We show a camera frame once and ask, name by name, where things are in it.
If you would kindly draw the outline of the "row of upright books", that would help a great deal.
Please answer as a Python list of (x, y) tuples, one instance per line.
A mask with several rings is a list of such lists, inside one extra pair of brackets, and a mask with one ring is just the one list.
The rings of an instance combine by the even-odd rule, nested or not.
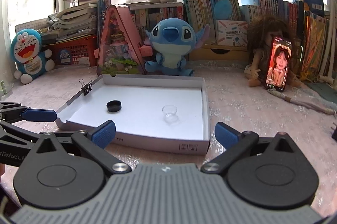
[(206, 44), (217, 44), (217, 20), (244, 21), (249, 24), (263, 15), (273, 15), (283, 19), (294, 35), (304, 38), (305, 25), (316, 21), (320, 27), (326, 27), (326, 18), (307, 11), (302, 2), (285, 0), (178, 0), (176, 3), (150, 3), (148, 1), (127, 0), (126, 6), (141, 36), (151, 30), (160, 20), (176, 16), (185, 19), (195, 31), (208, 24), (210, 36)]

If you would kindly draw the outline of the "wooden drawer organiser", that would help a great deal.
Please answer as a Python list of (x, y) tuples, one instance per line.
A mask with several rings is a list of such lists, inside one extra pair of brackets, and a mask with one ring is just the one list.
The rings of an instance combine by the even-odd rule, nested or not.
[(224, 45), (203, 45), (189, 53), (189, 61), (204, 60), (230, 60), (248, 61), (249, 53), (246, 47), (234, 47)]

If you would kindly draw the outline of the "Doraemon plush toy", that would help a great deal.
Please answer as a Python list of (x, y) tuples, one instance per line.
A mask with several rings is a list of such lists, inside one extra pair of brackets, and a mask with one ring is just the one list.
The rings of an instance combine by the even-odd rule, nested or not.
[(11, 42), (10, 54), (17, 64), (14, 77), (22, 84), (31, 83), (55, 67), (52, 51), (42, 51), (41, 34), (34, 29), (23, 29), (16, 34)]

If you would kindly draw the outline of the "pink triangular dollhouse toy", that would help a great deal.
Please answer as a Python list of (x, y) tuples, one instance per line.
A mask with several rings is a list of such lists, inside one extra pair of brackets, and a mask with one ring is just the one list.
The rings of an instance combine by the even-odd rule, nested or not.
[(144, 44), (128, 7), (109, 6), (99, 42), (97, 74), (144, 74), (145, 57), (152, 54), (152, 46)]

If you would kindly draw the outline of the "stack of grey books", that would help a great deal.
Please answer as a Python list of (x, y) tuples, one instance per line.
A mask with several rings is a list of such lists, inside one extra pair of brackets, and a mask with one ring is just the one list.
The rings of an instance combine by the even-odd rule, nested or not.
[(44, 45), (100, 33), (111, 0), (65, 0), (74, 6), (51, 14), (39, 30)]

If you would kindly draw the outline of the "blue Stitch plush toy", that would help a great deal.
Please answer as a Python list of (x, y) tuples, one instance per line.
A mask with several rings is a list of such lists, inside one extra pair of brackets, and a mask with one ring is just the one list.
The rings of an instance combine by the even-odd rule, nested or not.
[(194, 71), (185, 68), (186, 58), (194, 49), (202, 47), (209, 38), (207, 24), (198, 32), (182, 19), (169, 18), (157, 23), (152, 31), (146, 31), (148, 42), (157, 51), (156, 61), (147, 61), (145, 70), (170, 76), (192, 76)]

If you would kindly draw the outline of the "white cardboard box tray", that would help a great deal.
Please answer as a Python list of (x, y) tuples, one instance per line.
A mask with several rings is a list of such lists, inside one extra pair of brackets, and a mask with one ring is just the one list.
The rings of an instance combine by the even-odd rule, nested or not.
[[(107, 111), (119, 100), (122, 109)], [(177, 107), (177, 121), (167, 123), (162, 108)], [(91, 92), (80, 90), (57, 111), (63, 131), (89, 131), (107, 120), (115, 123), (114, 143), (185, 155), (205, 155), (210, 145), (209, 101), (204, 78), (161, 75), (101, 75)]]

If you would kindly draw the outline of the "brown haired doll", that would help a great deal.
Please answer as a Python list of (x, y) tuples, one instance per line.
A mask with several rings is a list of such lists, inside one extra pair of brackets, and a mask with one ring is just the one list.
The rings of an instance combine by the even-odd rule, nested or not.
[(263, 15), (249, 22), (247, 29), (249, 64), (244, 71), (249, 87), (261, 85), (266, 78), (275, 36), (293, 41), (289, 25), (283, 19), (273, 15)]

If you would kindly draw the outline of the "white pipe rack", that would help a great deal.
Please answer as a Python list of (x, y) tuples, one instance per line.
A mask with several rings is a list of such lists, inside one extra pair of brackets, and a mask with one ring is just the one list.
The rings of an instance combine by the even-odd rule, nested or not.
[(328, 0), (329, 15), (327, 19), (327, 35), (323, 49), (323, 58), (317, 81), (324, 82), (336, 89), (336, 79), (332, 77), (336, 49), (336, 7), (335, 0)]

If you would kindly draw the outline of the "white colourful stationery box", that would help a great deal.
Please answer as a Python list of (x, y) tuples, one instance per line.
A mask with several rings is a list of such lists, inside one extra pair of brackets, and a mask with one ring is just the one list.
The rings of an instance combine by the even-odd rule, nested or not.
[(218, 45), (247, 47), (248, 23), (234, 20), (217, 20), (216, 39)]

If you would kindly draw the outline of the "red plastic crate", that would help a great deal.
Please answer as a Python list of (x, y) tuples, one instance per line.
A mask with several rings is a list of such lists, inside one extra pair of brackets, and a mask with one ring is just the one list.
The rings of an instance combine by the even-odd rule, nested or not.
[(43, 49), (52, 51), (51, 59), (55, 65), (81, 65), (94, 67), (97, 58), (94, 51), (97, 49), (97, 36), (90, 35), (78, 39), (63, 41), (43, 46)]

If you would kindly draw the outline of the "black binder clip on box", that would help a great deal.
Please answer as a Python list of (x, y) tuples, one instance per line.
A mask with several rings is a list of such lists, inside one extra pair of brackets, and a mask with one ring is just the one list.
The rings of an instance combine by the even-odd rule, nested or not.
[(81, 84), (81, 91), (84, 96), (88, 95), (92, 90), (92, 81), (84, 82), (83, 78), (79, 79), (79, 83)]

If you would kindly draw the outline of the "smartphone with lit screen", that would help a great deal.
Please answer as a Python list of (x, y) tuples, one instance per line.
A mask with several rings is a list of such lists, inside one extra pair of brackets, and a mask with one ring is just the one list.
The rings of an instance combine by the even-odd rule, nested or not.
[(278, 92), (285, 90), (291, 54), (291, 42), (281, 36), (274, 36), (265, 78), (267, 89), (275, 89)]

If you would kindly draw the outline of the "black power adapter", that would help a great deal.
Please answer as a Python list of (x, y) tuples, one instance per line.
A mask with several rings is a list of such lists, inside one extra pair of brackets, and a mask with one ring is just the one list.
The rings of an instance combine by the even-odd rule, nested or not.
[(331, 138), (337, 142), (337, 123), (333, 123), (332, 129), (332, 135)]

